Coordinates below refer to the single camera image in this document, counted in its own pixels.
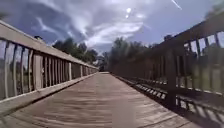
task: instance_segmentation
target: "cloud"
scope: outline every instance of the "cloud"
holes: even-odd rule
[[[177,8],[179,8],[180,10],[182,10],[181,6],[175,0],[171,0],[171,1],[175,4],[175,6]]]
[[[47,26],[46,24],[44,24],[43,20],[40,17],[36,17],[36,19],[37,19],[37,21],[38,21],[38,23],[40,25],[41,31],[47,31],[47,32],[54,33],[55,35],[58,36],[58,38],[63,39],[63,37],[61,36],[61,34],[58,31],[56,31],[53,28],[51,28],[51,27]]]
[[[71,27],[82,33],[87,45],[92,46],[99,43],[111,43],[116,37],[132,36],[142,27],[149,13],[146,10],[155,0],[30,1],[43,4],[68,16]],[[43,24],[42,28],[56,33]],[[74,35],[71,29],[66,28],[66,30],[69,36]]]
[[[96,44],[105,44],[111,43],[117,37],[128,38],[138,31],[142,26],[141,22],[117,22],[117,23],[108,23],[97,26],[97,32],[91,37],[89,37],[85,42],[89,46]]]

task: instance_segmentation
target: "wooden boardwalk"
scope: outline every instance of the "wooden boardwalk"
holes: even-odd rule
[[[3,128],[199,128],[110,74],[98,73],[4,117]]]

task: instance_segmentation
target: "wooden railing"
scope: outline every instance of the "wooden railing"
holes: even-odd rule
[[[153,89],[165,94],[164,102],[170,108],[187,99],[223,111],[223,17],[224,13],[174,37],[166,36],[137,60],[117,64],[112,73],[145,92]]]
[[[98,71],[96,67],[47,46],[2,21],[0,55],[1,103]]]

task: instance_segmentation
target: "wooden plank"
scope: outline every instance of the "wooden plank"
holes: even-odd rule
[[[48,59],[47,57],[44,57],[44,87],[48,87]]]
[[[21,93],[24,93],[24,71],[23,71],[23,58],[24,58],[25,48],[22,47],[21,60],[20,60],[20,82],[21,82]]]
[[[0,101],[0,118],[6,116],[8,114],[11,114],[12,112],[20,109],[21,107],[25,107],[27,104],[31,103],[34,100],[43,98],[51,93],[62,90],[68,86],[71,86],[72,84],[80,82],[88,77],[93,76],[93,75],[94,74],[85,76],[85,77],[81,77],[81,78],[77,78],[77,79],[62,83],[62,84],[57,84],[55,86],[51,86],[48,88],[42,88],[39,90],[35,90],[30,93],[19,95],[17,97],[12,97],[12,98],[2,100],[2,101]]]
[[[55,61],[54,60],[55,60],[54,58],[51,59],[52,85],[56,85],[56,83],[55,83],[55,70],[54,70],[55,69]]]
[[[51,57],[48,57],[48,81],[49,81],[49,86],[52,86],[52,72],[51,72]]]
[[[17,80],[16,80],[16,55],[17,55],[17,49],[18,49],[18,46],[15,45],[14,47],[14,52],[13,52],[13,87],[14,87],[14,95],[17,96],[18,92],[17,92]]]
[[[189,122],[105,73],[98,73],[10,116],[55,128],[173,128]]]
[[[191,42],[188,43],[188,48],[189,48],[190,53],[193,53]],[[190,69],[191,70],[191,76],[190,76],[191,77],[191,87],[192,87],[192,89],[195,89],[194,65],[193,66],[191,65],[190,68],[191,68]]]
[[[29,87],[29,91],[32,91],[32,80],[31,80],[31,73],[33,73],[32,71],[32,56],[33,56],[33,50],[29,50],[28,53],[28,87]]]
[[[205,41],[205,46],[208,48],[208,52],[210,53],[210,47],[209,47],[209,41],[208,37],[204,38]],[[208,55],[208,70],[209,70],[209,86],[210,86],[210,91],[214,92],[214,87],[213,87],[213,71],[212,71],[212,62],[211,62],[211,56]]]
[[[200,49],[200,44],[199,44],[198,40],[196,40],[196,47],[197,47],[197,53],[198,53],[197,57],[198,57],[198,60],[199,60],[199,58],[201,57],[201,49]],[[203,90],[203,87],[202,87],[202,85],[203,85],[202,67],[200,65],[197,65],[197,66],[198,66],[198,70],[199,70],[199,83],[198,83],[199,85],[198,85],[198,87],[199,87],[200,90]]]
[[[6,42],[6,46],[5,46],[5,54],[4,54],[4,74],[5,74],[5,98],[9,97],[8,94],[8,52],[9,52],[9,42]]]

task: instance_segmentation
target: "sky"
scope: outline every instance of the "sky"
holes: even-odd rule
[[[72,37],[102,53],[117,37],[160,43],[202,22],[223,0],[0,0],[6,23],[48,45]]]

